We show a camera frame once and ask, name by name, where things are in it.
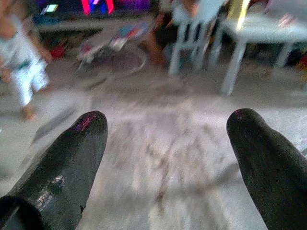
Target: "pink light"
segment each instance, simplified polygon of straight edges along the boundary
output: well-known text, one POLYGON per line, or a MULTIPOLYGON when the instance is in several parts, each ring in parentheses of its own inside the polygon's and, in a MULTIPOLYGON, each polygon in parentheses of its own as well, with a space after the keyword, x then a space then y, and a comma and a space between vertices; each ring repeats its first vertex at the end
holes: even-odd
POLYGON ((88 3, 88 0, 81 0, 82 7, 85 15, 89 15, 91 12, 90 4, 88 3))
POLYGON ((108 8, 108 14, 111 14, 114 11, 113 0, 106 0, 106 5, 107 5, 107 8, 108 8))

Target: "white shorts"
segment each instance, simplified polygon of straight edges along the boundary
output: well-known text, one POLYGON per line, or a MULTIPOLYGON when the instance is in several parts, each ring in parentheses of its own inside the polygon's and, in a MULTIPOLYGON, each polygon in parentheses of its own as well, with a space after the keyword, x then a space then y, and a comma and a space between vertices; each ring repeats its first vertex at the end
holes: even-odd
POLYGON ((37 92, 46 88, 49 83, 48 76, 39 64, 31 65, 27 68, 13 70, 11 73, 17 96, 21 107, 26 106, 32 100, 33 91, 37 92))

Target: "white plastic chair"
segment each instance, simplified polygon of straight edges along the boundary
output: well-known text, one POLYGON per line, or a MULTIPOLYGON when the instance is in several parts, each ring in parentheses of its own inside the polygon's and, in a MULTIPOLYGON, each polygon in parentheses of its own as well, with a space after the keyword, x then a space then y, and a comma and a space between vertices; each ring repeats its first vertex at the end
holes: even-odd
POLYGON ((180 54, 183 50, 192 50, 191 59, 195 70, 202 68, 204 54, 215 22, 216 20, 210 23, 186 22, 180 24, 168 70, 170 75, 179 74, 180 54))

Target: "concrete floor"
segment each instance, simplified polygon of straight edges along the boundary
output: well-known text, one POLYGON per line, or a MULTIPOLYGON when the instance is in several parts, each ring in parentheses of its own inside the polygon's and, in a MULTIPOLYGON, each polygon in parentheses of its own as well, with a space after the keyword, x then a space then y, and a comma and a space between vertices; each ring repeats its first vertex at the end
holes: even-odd
POLYGON ((58 60, 48 67, 55 89, 35 96, 38 114, 31 123, 21 120, 1 85, 0 196, 77 117, 99 110, 108 119, 108 143, 78 230, 265 230, 226 121, 238 108, 253 108, 304 150, 307 93, 294 69, 273 71, 245 60, 233 94, 223 97, 228 61, 223 58, 215 71, 184 67, 171 78, 148 65, 104 81, 104 73, 74 74, 73 60, 58 60), (102 84, 89 87, 97 79, 102 84), (73 114, 33 143, 39 128, 48 130, 50 120, 65 112, 73 114))

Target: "white shirt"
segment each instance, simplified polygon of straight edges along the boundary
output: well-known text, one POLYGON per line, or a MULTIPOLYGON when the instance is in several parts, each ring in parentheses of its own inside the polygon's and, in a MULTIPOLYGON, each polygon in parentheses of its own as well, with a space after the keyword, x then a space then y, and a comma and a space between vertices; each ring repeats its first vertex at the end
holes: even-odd
POLYGON ((10 20, 16 27, 16 34, 9 40, 0 38, 0 56, 4 67, 14 69, 24 62, 37 63, 41 57, 24 33, 21 21, 16 16, 10 16, 10 20))
POLYGON ((186 8, 179 4, 173 10, 173 22, 174 24, 188 21, 209 23, 217 16, 224 2, 225 0, 200 0, 199 11, 195 18, 191 18, 186 8))

